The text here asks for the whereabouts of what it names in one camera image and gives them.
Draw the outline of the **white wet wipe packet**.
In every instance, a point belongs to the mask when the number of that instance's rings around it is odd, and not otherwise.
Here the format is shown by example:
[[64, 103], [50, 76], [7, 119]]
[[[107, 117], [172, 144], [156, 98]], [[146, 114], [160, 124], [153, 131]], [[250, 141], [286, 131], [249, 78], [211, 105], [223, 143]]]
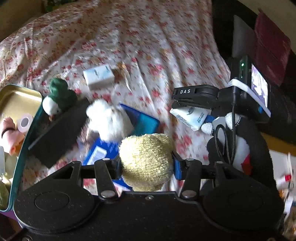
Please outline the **white wet wipe packet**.
[[193, 131], [198, 131], [203, 125], [210, 110], [193, 106], [172, 108], [170, 113]]

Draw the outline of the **yellow knitted plush toy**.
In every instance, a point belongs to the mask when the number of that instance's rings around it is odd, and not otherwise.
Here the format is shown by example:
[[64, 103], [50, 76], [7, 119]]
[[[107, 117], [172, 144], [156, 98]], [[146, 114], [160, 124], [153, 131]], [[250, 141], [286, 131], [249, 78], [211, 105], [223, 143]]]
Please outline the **yellow knitted plush toy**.
[[119, 146], [124, 182], [137, 192], [161, 190], [173, 174], [174, 150], [173, 141], [163, 133], [125, 138]]

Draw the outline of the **white fluffy plush toy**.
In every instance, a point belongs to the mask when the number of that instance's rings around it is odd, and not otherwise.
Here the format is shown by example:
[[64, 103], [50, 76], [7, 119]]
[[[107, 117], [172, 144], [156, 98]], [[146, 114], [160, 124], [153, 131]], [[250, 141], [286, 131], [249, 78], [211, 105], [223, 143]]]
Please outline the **white fluffy plush toy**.
[[134, 130], [126, 111], [119, 105], [110, 105], [104, 99], [94, 101], [86, 109], [88, 127], [99, 133], [104, 142], [119, 142]]

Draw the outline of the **green white plush toy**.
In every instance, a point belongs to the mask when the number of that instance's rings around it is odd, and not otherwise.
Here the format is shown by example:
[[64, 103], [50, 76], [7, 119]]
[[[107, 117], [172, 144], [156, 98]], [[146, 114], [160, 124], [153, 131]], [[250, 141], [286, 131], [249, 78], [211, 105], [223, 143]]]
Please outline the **green white plush toy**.
[[43, 99], [42, 107], [50, 121], [73, 107], [78, 100], [75, 91], [69, 89], [67, 82], [60, 78], [51, 80], [49, 91]]

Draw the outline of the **pink soft toy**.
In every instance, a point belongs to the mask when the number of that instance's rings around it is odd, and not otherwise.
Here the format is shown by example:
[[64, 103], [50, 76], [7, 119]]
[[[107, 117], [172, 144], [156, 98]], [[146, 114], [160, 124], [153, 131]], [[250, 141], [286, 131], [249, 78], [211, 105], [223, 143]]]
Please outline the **pink soft toy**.
[[14, 155], [24, 138], [25, 135], [16, 128], [12, 118], [7, 117], [1, 121], [1, 146], [4, 152]]

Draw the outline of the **blue printed box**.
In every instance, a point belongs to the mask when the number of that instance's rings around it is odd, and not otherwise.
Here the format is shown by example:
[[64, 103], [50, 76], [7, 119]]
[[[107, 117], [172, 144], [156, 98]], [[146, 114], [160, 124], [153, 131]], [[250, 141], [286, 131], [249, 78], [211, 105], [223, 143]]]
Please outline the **blue printed box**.
[[[131, 136], [141, 136], [144, 134], [156, 133], [158, 131], [160, 121], [157, 118], [123, 103], [121, 103], [120, 106], [125, 110], [134, 127], [133, 132], [130, 134]], [[91, 146], [82, 165], [93, 165], [96, 160], [102, 158], [114, 159], [118, 155], [118, 148], [118, 142], [108, 143], [102, 141], [100, 137], [98, 137]]]

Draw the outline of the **dark red cloth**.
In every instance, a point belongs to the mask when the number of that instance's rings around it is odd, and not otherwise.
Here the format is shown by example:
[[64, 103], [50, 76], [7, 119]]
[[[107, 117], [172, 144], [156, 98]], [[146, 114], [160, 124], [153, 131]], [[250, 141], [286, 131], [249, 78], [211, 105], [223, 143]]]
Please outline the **dark red cloth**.
[[262, 10], [257, 15], [254, 32], [253, 61], [270, 83], [280, 86], [290, 55], [290, 39]]

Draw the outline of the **floral bed sheet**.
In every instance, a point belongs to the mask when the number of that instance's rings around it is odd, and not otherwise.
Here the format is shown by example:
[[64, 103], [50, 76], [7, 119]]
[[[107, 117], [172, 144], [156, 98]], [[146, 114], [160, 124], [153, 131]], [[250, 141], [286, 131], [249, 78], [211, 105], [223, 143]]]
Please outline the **floral bed sheet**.
[[[83, 71], [109, 64], [114, 84], [89, 90]], [[78, 1], [43, 15], [1, 42], [1, 86], [48, 92], [68, 82], [79, 97], [124, 103], [160, 121], [178, 154], [208, 164], [209, 136], [170, 114], [176, 87], [222, 88], [230, 71], [219, 54], [211, 1]]]

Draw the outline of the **white tissue pack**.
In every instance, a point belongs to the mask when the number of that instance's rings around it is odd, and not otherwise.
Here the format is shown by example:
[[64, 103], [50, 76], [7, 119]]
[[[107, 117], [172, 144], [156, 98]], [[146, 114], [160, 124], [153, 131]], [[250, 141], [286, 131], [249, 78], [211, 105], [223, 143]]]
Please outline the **white tissue pack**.
[[97, 90], [114, 84], [115, 76], [109, 64], [96, 66], [83, 71], [89, 90]]

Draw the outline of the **white tape roll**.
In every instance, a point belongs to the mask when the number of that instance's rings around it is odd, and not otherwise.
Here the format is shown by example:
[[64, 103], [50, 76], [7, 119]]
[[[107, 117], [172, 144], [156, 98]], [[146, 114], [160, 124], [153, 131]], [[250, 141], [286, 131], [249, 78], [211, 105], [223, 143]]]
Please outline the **white tape roll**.
[[17, 121], [17, 128], [21, 133], [27, 133], [33, 122], [33, 116], [26, 113]]

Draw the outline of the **gold green metal tin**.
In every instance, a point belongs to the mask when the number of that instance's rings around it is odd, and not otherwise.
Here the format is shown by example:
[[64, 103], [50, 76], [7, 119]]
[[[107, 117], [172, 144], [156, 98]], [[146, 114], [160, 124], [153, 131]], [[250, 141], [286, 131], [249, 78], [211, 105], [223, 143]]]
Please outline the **gold green metal tin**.
[[42, 100], [37, 90], [15, 84], [1, 90], [1, 212], [13, 209]]

